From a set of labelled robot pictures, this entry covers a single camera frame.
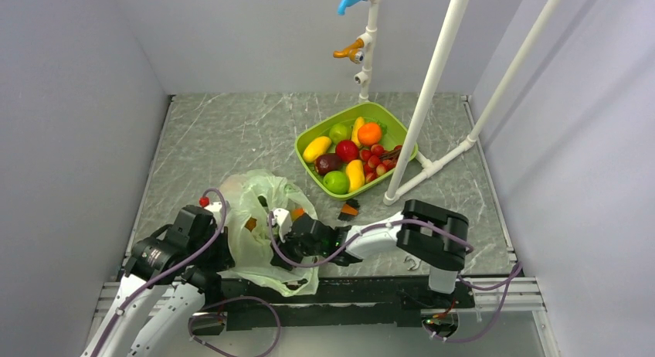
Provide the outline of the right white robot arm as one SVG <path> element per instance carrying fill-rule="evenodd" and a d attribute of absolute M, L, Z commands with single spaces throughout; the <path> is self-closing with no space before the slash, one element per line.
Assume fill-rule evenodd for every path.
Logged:
<path fill-rule="evenodd" d="M 288 270 L 326 263 L 347 267 L 400 249 L 429 265 L 426 298 L 436 307 L 454 299 L 456 277 L 473 252 L 467 242 L 467 217 L 418 199 L 368 225 L 329 226 L 306 213 L 292 219 L 290 211 L 278 208 L 269 213 L 267 226 L 274 251 L 271 263 Z"/>

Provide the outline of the light green plastic bag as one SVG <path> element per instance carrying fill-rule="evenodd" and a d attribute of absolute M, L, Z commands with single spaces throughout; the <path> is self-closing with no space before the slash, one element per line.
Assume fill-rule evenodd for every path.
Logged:
<path fill-rule="evenodd" d="M 252 170 L 229 176 L 219 191 L 229 204 L 226 226 L 235 261 L 231 271 L 287 298 L 315 294 L 319 285 L 316 267 L 286 270 L 270 263 L 275 254 L 267 225 L 271 209 L 303 208 L 311 217 L 317 217 L 314 205 L 301 189 L 272 172 Z M 252 232 L 244 227 L 250 217 L 257 219 Z"/>

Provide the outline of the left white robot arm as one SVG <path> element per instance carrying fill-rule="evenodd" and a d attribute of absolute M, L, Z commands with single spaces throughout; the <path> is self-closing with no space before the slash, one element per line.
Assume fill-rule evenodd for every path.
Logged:
<path fill-rule="evenodd" d="M 220 272 L 233 266 L 226 203 L 183 207 L 132 248 L 124 276 L 85 356 L 159 356 L 175 328 L 224 298 Z"/>

